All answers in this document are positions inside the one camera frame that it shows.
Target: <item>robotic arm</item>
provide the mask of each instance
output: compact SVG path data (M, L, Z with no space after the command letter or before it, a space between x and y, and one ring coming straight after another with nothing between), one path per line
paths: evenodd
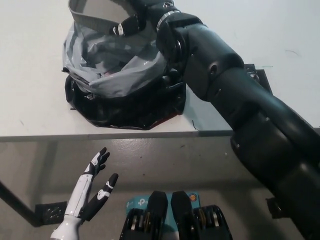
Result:
M272 192L278 210L306 239L320 239L320 136L253 81L241 57L198 17L180 12L172 0L127 1L138 29L151 23L171 67L231 126L233 151Z
M90 221L108 200L116 185L118 174L114 173L103 188L90 200L91 186L97 174L106 168L104 163L110 153L106 148L98 152L79 177L64 213L63 222L54 230L51 240L79 240L79 227Z

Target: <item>black robotic arm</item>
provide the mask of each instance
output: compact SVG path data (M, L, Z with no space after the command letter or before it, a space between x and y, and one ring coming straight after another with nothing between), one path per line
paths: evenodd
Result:
M241 57L198 17L171 0L128 1L139 21L151 22L157 48L183 81L231 126L232 149L279 210L305 239L320 239L320 136L253 81Z

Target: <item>white robotic hand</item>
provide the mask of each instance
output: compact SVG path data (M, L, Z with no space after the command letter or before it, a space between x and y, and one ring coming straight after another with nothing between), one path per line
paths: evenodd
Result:
M104 164L110 153L107 148L98 152L86 167L76 183L63 222L54 230L51 240L79 240L79 227L84 221L90 221L108 200L116 185L118 174L114 173L105 186L88 203L91 185L97 174L106 168Z

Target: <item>crumpled plastic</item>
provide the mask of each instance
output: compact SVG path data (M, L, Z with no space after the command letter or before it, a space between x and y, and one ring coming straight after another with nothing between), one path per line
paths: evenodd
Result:
M182 114L186 86L156 48L74 23L63 45L67 101L97 127L148 130Z

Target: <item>white table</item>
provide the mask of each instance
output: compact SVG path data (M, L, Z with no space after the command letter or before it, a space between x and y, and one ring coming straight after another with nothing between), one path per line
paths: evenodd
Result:
M274 95L320 127L320 1L176 0L176 5L200 17L246 63L265 69ZM62 44L72 22L66 0L1 1L0 141L230 134L210 103L190 90L184 114L150 131L88 123L65 99Z

